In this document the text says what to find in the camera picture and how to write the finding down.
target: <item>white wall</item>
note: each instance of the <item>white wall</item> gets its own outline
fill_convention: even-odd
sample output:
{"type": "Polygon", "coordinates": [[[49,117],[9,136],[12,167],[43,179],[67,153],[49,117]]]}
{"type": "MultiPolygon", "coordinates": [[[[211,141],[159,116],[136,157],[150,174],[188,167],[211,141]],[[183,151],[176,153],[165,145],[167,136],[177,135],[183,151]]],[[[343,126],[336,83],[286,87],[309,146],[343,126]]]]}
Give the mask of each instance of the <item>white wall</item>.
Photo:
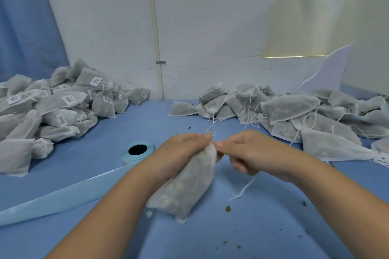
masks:
{"type": "Polygon", "coordinates": [[[87,63],[158,98],[149,0],[50,0],[71,64],[87,63]]]}
{"type": "Polygon", "coordinates": [[[270,0],[156,0],[166,99],[197,98],[219,81],[292,90],[324,58],[264,60],[270,0]]]}

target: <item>white pipe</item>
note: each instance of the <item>white pipe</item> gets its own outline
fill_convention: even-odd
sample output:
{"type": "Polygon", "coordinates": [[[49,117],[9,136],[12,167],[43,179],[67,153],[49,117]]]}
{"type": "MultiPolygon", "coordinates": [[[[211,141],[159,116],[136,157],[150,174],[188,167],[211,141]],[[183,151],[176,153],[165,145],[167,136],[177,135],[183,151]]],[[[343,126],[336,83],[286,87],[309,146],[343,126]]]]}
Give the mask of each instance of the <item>white pipe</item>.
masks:
{"type": "MultiPolygon", "coordinates": [[[[150,0],[150,8],[151,8],[151,21],[153,23],[155,61],[159,62],[161,60],[161,56],[160,56],[160,53],[159,53],[157,13],[155,11],[155,0],[150,0]]],[[[162,68],[161,68],[161,65],[157,65],[157,76],[158,76],[159,99],[163,100],[164,99],[164,95],[163,95],[162,68]]]]}

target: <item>white label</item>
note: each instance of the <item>white label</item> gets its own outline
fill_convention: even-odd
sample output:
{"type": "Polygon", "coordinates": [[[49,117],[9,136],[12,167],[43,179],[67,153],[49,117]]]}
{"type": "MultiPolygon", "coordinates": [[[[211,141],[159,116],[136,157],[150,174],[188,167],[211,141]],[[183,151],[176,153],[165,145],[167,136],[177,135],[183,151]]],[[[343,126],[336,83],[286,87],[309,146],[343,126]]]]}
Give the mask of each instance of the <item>white label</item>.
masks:
{"type": "Polygon", "coordinates": [[[65,89],[65,88],[71,88],[71,86],[69,84],[61,84],[61,85],[58,85],[57,86],[59,89],[65,89]]]}
{"type": "Polygon", "coordinates": [[[109,104],[112,104],[112,100],[109,97],[103,97],[103,100],[109,104]]]}
{"type": "Polygon", "coordinates": [[[94,86],[98,86],[100,84],[101,80],[103,80],[103,78],[94,77],[89,84],[94,85],[94,86]]]}
{"type": "Polygon", "coordinates": [[[34,144],[34,147],[39,146],[39,145],[44,145],[47,144],[48,142],[44,140],[43,138],[38,139],[38,141],[34,144]]]}
{"type": "Polygon", "coordinates": [[[58,121],[58,123],[60,124],[61,127],[64,127],[64,126],[66,126],[68,124],[68,122],[66,122],[64,116],[61,115],[61,114],[57,115],[57,121],[58,121]]]}
{"type": "Polygon", "coordinates": [[[96,91],[94,89],[88,89],[89,98],[92,100],[96,96],[96,91]]]}
{"type": "Polygon", "coordinates": [[[76,99],[73,95],[67,95],[61,98],[65,101],[67,105],[78,103],[78,99],[76,99]]]}
{"type": "Polygon", "coordinates": [[[49,92],[47,90],[41,90],[41,96],[42,97],[48,97],[49,96],[49,92]]]}
{"type": "Polygon", "coordinates": [[[13,104],[14,102],[18,102],[19,100],[22,100],[22,95],[20,93],[7,98],[7,102],[9,105],[13,104]]]}

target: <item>blue table surface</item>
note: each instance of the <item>blue table surface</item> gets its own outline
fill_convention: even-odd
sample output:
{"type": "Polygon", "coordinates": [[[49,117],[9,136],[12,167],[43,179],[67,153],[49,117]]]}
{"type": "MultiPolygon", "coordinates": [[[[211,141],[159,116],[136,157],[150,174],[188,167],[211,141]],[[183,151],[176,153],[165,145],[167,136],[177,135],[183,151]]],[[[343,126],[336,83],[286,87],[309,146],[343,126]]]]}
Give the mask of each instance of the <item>blue table surface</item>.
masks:
{"type": "MultiPolygon", "coordinates": [[[[130,142],[148,140],[158,147],[175,134],[205,133],[211,125],[202,126],[206,120],[198,116],[168,117],[171,106],[171,101],[129,106],[126,114],[101,119],[80,139],[55,145],[49,158],[33,160],[25,177],[0,175],[0,210],[118,168],[120,152],[130,142]]],[[[226,139],[244,127],[236,118],[217,122],[214,140],[226,139]]],[[[364,140],[364,145],[370,147],[371,142],[364,140]]],[[[389,202],[388,168],[369,161],[335,166],[389,202]]],[[[241,198],[228,200],[249,181],[249,176],[222,159],[213,184],[192,209],[188,222],[179,224],[156,210],[150,219],[143,213],[125,258],[353,258],[291,183],[261,172],[241,198]],[[225,210],[228,205],[231,212],[225,210]]],[[[97,202],[0,228],[0,258],[43,258],[97,202]]]]}

